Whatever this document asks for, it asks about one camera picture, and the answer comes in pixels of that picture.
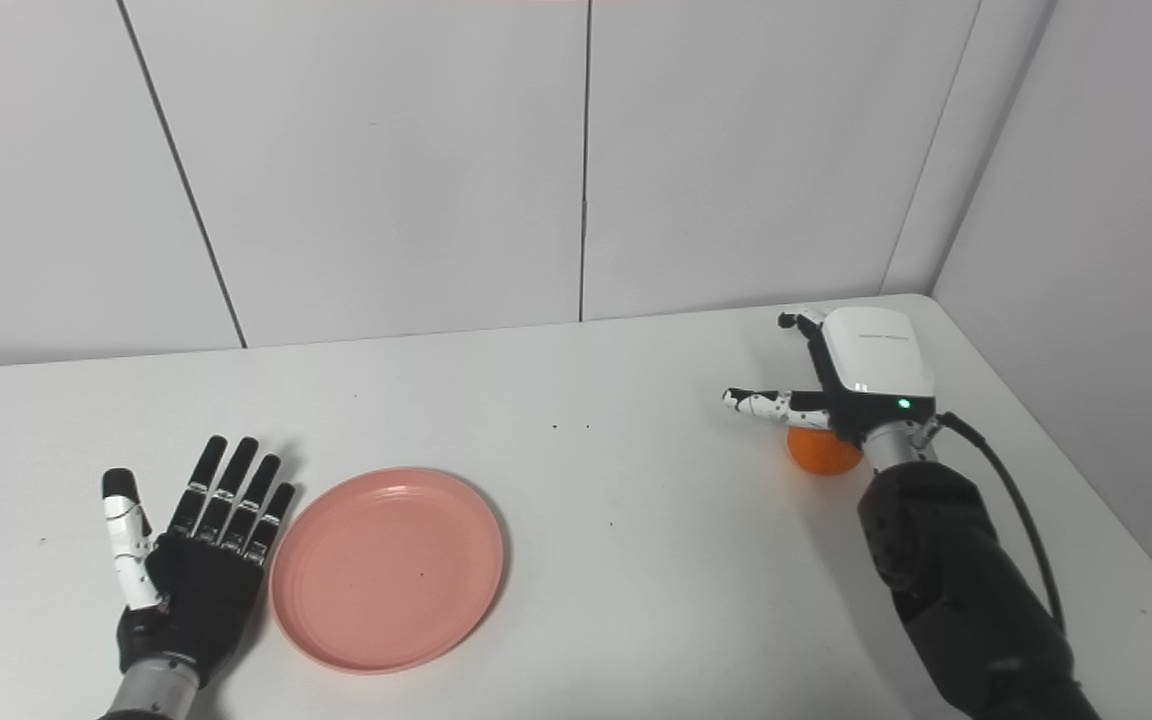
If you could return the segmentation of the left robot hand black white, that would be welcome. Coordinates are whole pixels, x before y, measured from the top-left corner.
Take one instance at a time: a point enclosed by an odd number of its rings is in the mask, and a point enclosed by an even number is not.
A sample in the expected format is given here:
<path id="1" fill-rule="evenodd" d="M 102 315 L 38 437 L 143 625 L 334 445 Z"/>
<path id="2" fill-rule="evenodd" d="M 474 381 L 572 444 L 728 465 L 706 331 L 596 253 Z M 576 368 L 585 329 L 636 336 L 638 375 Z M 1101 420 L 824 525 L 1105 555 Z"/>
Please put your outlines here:
<path id="1" fill-rule="evenodd" d="M 165 529 L 156 533 L 132 470 L 103 473 L 103 509 L 124 609 L 119 669 L 147 660 L 184 664 L 200 685 L 238 650 L 268 577 L 296 488 L 282 458 L 257 455 L 252 437 L 207 439 Z"/>

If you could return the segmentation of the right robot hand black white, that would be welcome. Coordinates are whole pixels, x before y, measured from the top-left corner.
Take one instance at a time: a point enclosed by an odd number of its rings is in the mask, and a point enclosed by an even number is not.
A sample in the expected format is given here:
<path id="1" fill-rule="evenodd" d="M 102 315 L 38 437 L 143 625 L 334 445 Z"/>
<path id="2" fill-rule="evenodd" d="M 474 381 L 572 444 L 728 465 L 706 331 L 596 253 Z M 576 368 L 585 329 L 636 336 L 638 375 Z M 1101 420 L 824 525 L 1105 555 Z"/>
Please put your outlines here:
<path id="1" fill-rule="evenodd" d="M 935 415 L 934 379 L 908 314 L 884 306 L 799 306 L 776 319 L 806 340 L 818 389 L 728 388 L 723 406 L 861 448 L 874 430 Z"/>

